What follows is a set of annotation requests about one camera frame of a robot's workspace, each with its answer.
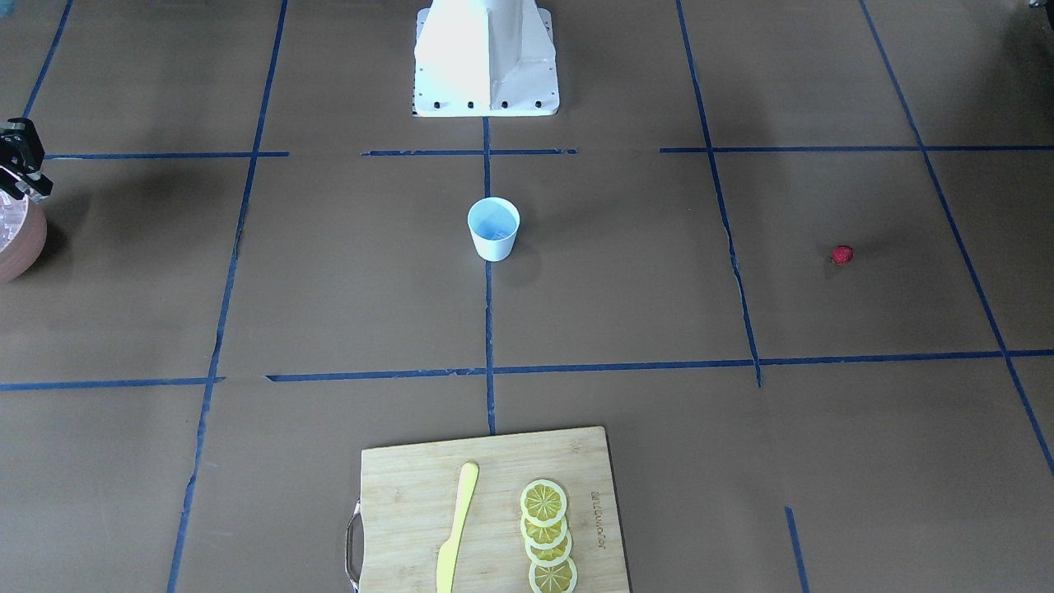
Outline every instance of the paper cup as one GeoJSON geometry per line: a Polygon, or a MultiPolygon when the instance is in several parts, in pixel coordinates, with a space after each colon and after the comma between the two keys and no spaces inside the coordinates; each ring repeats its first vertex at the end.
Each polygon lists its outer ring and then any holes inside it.
{"type": "Polygon", "coordinates": [[[468,211],[468,229],[481,257],[501,261],[509,256],[520,230],[520,211],[501,197],[485,197],[468,211]]]}

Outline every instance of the metal handle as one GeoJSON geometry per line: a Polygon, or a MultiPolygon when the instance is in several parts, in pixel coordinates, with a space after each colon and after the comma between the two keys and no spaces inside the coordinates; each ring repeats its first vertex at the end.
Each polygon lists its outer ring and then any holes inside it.
{"type": "Polygon", "coordinates": [[[358,593],[358,580],[362,576],[355,571],[354,567],[351,566],[351,539],[355,535],[355,519],[358,519],[358,525],[363,525],[362,517],[362,499],[355,501],[355,510],[351,512],[351,519],[348,521],[348,530],[345,532],[346,542],[344,547],[344,572],[348,575],[348,580],[351,582],[351,592],[358,593]]]}

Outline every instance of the strawberry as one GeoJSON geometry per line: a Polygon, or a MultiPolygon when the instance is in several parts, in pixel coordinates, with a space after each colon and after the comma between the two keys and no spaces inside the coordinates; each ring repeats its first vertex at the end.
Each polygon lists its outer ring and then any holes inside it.
{"type": "Polygon", "coordinates": [[[839,244],[831,252],[831,260],[844,265],[853,260],[853,248],[848,244],[839,244]]]}

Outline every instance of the blue tape line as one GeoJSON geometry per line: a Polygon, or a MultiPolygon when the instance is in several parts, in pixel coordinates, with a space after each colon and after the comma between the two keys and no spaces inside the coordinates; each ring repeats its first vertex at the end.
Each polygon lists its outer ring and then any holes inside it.
{"type": "Polygon", "coordinates": [[[362,156],[482,156],[482,150],[371,150],[362,156]]]}
{"type": "Polygon", "coordinates": [[[483,195],[490,195],[490,118],[483,118],[483,195]]]}
{"type": "MultiPolygon", "coordinates": [[[[714,146],[714,152],[744,153],[744,152],[918,152],[918,146],[714,146]]],[[[661,147],[660,153],[683,154],[707,152],[705,146],[681,146],[661,147]]]]}
{"type": "Polygon", "coordinates": [[[47,75],[47,70],[52,67],[52,60],[55,59],[55,50],[58,48],[59,41],[62,40],[62,33],[65,31],[65,22],[70,18],[71,8],[73,8],[73,0],[66,0],[65,9],[62,11],[62,18],[59,19],[59,26],[55,29],[55,38],[52,39],[52,48],[47,51],[47,57],[44,58],[44,65],[40,66],[40,74],[37,76],[36,84],[33,85],[33,92],[30,93],[30,100],[25,103],[22,117],[30,117],[33,104],[37,102],[37,95],[40,94],[40,87],[44,84],[44,76],[47,75]]]}
{"type": "Polygon", "coordinates": [[[538,367],[496,367],[494,375],[532,375],[539,373],[598,373],[606,371],[667,371],[674,369],[722,369],[754,367],[754,361],[711,360],[677,362],[625,362],[612,364],[554,364],[538,367]]]}
{"type": "Polygon", "coordinates": [[[962,235],[959,233],[959,225],[955,222],[955,216],[952,215],[952,207],[948,203],[944,190],[940,184],[940,179],[937,177],[937,171],[934,169],[928,149],[922,142],[922,135],[919,133],[915,118],[912,116],[912,110],[907,106],[907,99],[904,98],[900,81],[897,80],[897,75],[893,72],[893,64],[890,62],[890,57],[885,53],[885,47],[882,45],[882,39],[878,35],[878,28],[875,26],[875,21],[871,18],[871,11],[867,9],[866,0],[858,1],[860,3],[860,8],[863,11],[863,16],[867,21],[867,26],[871,27],[871,34],[875,38],[875,43],[878,45],[878,53],[882,56],[882,62],[885,64],[885,70],[890,75],[890,80],[893,81],[893,86],[897,92],[897,97],[900,99],[900,106],[904,110],[904,116],[907,118],[907,123],[911,125],[912,132],[915,134],[916,142],[919,147],[922,149],[922,158],[925,160],[926,170],[930,173],[930,179],[933,181],[933,186],[937,191],[937,197],[940,198],[941,207],[944,209],[944,216],[948,218],[948,223],[952,229],[952,234],[955,236],[955,242],[959,245],[959,253],[962,255],[962,260],[967,263],[967,270],[969,270],[970,278],[974,282],[974,289],[977,291],[977,296],[981,301],[981,305],[984,308],[984,315],[988,317],[989,325],[992,328],[992,334],[995,336],[996,343],[999,345],[999,352],[1007,364],[1007,371],[1010,373],[1010,376],[1014,381],[1014,388],[1017,390],[1017,395],[1021,400],[1021,406],[1024,408],[1026,415],[1029,417],[1029,422],[1032,424],[1032,431],[1035,434],[1036,441],[1039,443],[1039,449],[1042,451],[1043,458],[1047,460],[1047,468],[1051,475],[1054,476],[1054,457],[1051,456],[1050,447],[1047,444],[1047,439],[1043,437],[1039,422],[1036,421],[1035,414],[1032,411],[1032,404],[1029,402],[1029,397],[1024,393],[1024,388],[1017,378],[1017,370],[1014,369],[1014,360],[1011,358],[1010,353],[1007,350],[1007,343],[1002,338],[1002,333],[999,332],[999,325],[996,323],[995,316],[992,313],[992,308],[989,305],[988,298],[984,295],[984,289],[981,286],[980,278],[977,276],[977,270],[974,268],[974,262],[970,258],[970,253],[967,251],[967,244],[962,240],[962,235]]]}
{"type": "Polygon", "coordinates": [[[786,367],[796,364],[853,364],[861,362],[911,362],[929,360],[981,360],[1002,358],[999,352],[975,353],[925,353],[914,355],[863,355],[853,357],[802,357],[788,359],[761,359],[765,367],[786,367]]]}
{"type": "Polygon", "coordinates": [[[99,153],[99,154],[48,154],[45,160],[81,159],[81,160],[131,160],[141,158],[252,158],[285,157],[289,152],[140,152],[140,153],[99,153]]]}
{"type": "Polygon", "coordinates": [[[743,309],[743,325],[746,329],[746,340],[750,347],[750,358],[754,360],[754,373],[760,388],[764,382],[761,376],[761,363],[758,360],[758,344],[754,339],[754,325],[750,323],[750,311],[746,307],[746,290],[743,288],[743,276],[739,271],[739,258],[736,256],[736,242],[731,236],[731,225],[728,222],[728,211],[725,207],[724,192],[721,190],[721,176],[718,174],[718,161],[714,154],[714,142],[710,140],[710,126],[706,121],[706,107],[703,105],[703,93],[699,87],[699,76],[696,72],[696,58],[691,53],[691,42],[688,40],[688,25],[684,20],[684,6],[677,0],[677,16],[681,21],[681,37],[684,40],[684,52],[688,59],[688,72],[691,73],[691,86],[696,92],[696,106],[699,108],[699,122],[703,126],[703,139],[706,141],[706,156],[710,162],[710,175],[714,177],[714,190],[718,197],[718,209],[721,211],[721,223],[728,238],[728,258],[736,275],[736,285],[739,288],[739,302],[743,309]]]}
{"type": "Polygon", "coordinates": [[[1001,152],[1001,151],[1048,151],[1054,150],[1054,144],[1018,144],[1018,145],[946,145],[925,146],[928,151],[937,152],[1001,152]]]}
{"type": "MultiPolygon", "coordinates": [[[[487,344],[491,344],[492,331],[487,333],[487,344]]],[[[488,347],[488,358],[492,358],[492,349],[488,347]]],[[[1016,351],[1016,356],[1054,356],[1052,351],[1016,351]]],[[[1002,353],[997,351],[960,352],[960,353],[919,353],[906,355],[860,355],[846,357],[803,357],[785,359],[760,359],[763,367],[787,367],[809,364],[859,364],[882,362],[912,362],[934,360],[983,360],[998,359],[1002,353]]],[[[494,375],[534,375],[545,373],[600,373],[608,371],[666,371],[677,369],[725,369],[754,367],[750,359],[701,360],[701,361],[667,361],[667,362],[624,362],[600,364],[557,364],[557,365],[524,365],[493,367],[488,365],[494,375]]],[[[268,375],[276,383],[295,381],[341,381],[359,379],[404,379],[414,377],[454,377],[469,375],[486,375],[487,368],[475,369],[436,369],[424,371],[375,371],[359,373],[319,373],[307,375],[268,375]]]]}
{"type": "Polygon", "coordinates": [[[491,281],[491,262],[484,265],[487,275],[487,310],[486,310],[486,350],[487,350],[487,428],[490,435],[497,434],[497,424],[494,420],[494,317],[491,310],[493,302],[493,282],[491,281]]]}
{"type": "Polygon", "coordinates": [[[231,307],[231,294],[234,291],[234,277],[238,269],[238,250],[241,242],[241,233],[246,225],[246,213],[249,210],[249,198],[253,190],[253,179],[256,175],[256,153],[259,152],[260,142],[264,138],[264,124],[267,121],[267,108],[270,102],[271,84],[274,81],[274,72],[278,64],[278,50],[281,46],[281,33],[286,24],[286,11],[289,0],[282,0],[281,11],[278,13],[278,26],[274,35],[274,45],[271,50],[271,64],[268,68],[267,83],[264,86],[264,98],[260,101],[259,117],[256,120],[256,137],[253,141],[253,156],[249,159],[249,171],[246,174],[246,187],[241,194],[241,209],[238,211],[238,223],[234,232],[234,244],[231,248],[231,259],[227,269],[227,282],[223,286],[223,302],[219,310],[219,320],[216,323],[216,345],[213,349],[212,359],[209,363],[209,377],[212,379],[206,384],[204,395],[201,398],[201,416],[198,419],[197,443],[194,451],[194,469],[191,478],[187,482],[187,492],[183,495],[183,509],[179,517],[179,531],[176,535],[176,546],[172,553],[172,568],[169,572],[168,593],[176,593],[179,580],[179,567],[182,562],[183,546],[187,540],[187,526],[190,522],[191,510],[194,505],[194,490],[197,485],[198,471],[201,467],[201,451],[204,447],[206,418],[212,407],[212,393],[215,386],[216,374],[219,369],[219,354],[223,347],[223,334],[227,330],[227,314],[231,307]]]}
{"type": "Polygon", "coordinates": [[[427,371],[369,371],[363,373],[312,373],[306,375],[265,375],[274,383],[304,381],[356,381],[364,379],[416,379],[422,377],[467,377],[484,375],[486,369],[433,369],[427,371]]]}
{"type": "Polygon", "coordinates": [[[918,152],[918,146],[723,146],[719,153],[742,152],[918,152]]]}
{"type": "Polygon", "coordinates": [[[661,147],[659,149],[660,154],[684,154],[684,153],[703,153],[707,152],[706,146],[672,146],[672,147],[661,147]]]}
{"type": "MultiPolygon", "coordinates": [[[[519,156],[532,154],[578,154],[575,149],[494,149],[491,156],[519,156]]],[[[371,150],[362,156],[485,156],[482,150],[371,150]]]]}
{"type": "Polygon", "coordinates": [[[808,593],[808,575],[805,574],[805,558],[801,555],[801,541],[798,540],[798,525],[794,520],[794,510],[784,507],[787,516],[787,530],[790,531],[790,546],[794,547],[794,559],[798,565],[798,580],[801,581],[801,593],[808,593]]]}
{"type": "Polygon", "coordinates": [[[1017,376],[1017,370],[1014,369],[1010,360],[1008,357],[1007,370],[1010,371],[1010,378],[1014,381],[1014,389],[1017,390],[1017,397],[1021,400],[1024,415],[1029,417],[1029,424],[1032,426],[1032,432],[1036,435],[1036,440],[1039,441],[1039,451],[1042,452],[1043,459],[1047,460],[1047,468],[1050,469],[1051,475],[1054,476],[1054,456],[1051,455],[1051,448],[1047,444],[1043,431],[1039,427],[1039,420],[1036,418],[1036,413],[1032,410],[1032,403],[1029,402],[1029,396],[1024,394],[1024,387],[1021,386],[1021,380],[1017,376]]]}
{"type": "Polygon", "coordinates": [[[44,390],[99,390],[108,388],[153,388],[158,386],[204,386],[208,377],[179,379],[118,379],[111,381],[48,381],[40,383],[0,383],[0,392],[40,392],[44,390]]]}
{"type": "Polygon", "coordinates": [[[1046,351],[1010,351],[1007,354],[1014,358],[1054,357],[1054,349],[1048,349],[1046,351]]]}
{"type": "Polygon", "coordinates": [[[194,470],[191,472],[191,479],[187,482],[187,492],[183,493],[183,507],[179,513],[179,530],[176,532],[176,547],[172,553],[172,568],[169,570],[168,592],[175,593],[176,581],[179,578],[179,567],[182,562],[183,547],[187,543],[187,526],[191,516],[191,507],[194,503],[194,490],[197,488],[198,468],[201,466],[201,451],[204,446],[204,419],[212,408],[213,383],[206,384],[204,396],[201,398],[201,414],[198,416],[197,439],[194,444],[194,470]]]}
{"type": "Polygon", "coordinates": [[[578,151],[570,152],[564,149],[493,149],[490,151],[492,156],[521,156],[521,155],[531,155],[531,154],[578,154],[578,151]]]}

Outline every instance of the wooden cutting board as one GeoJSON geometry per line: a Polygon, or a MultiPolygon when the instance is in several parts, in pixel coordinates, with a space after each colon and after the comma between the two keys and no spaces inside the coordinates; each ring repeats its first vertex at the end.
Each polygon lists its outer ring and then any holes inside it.
{"type": "Polygon", "coordinates": [[[628,593],[607,436],[601,427],[363,451],[363,593],[435,591],[461,467],[480,478],[465,521],[454,593],[530,593],[520,493],[548,478],[567,493],[578,593],[628,593]]]}

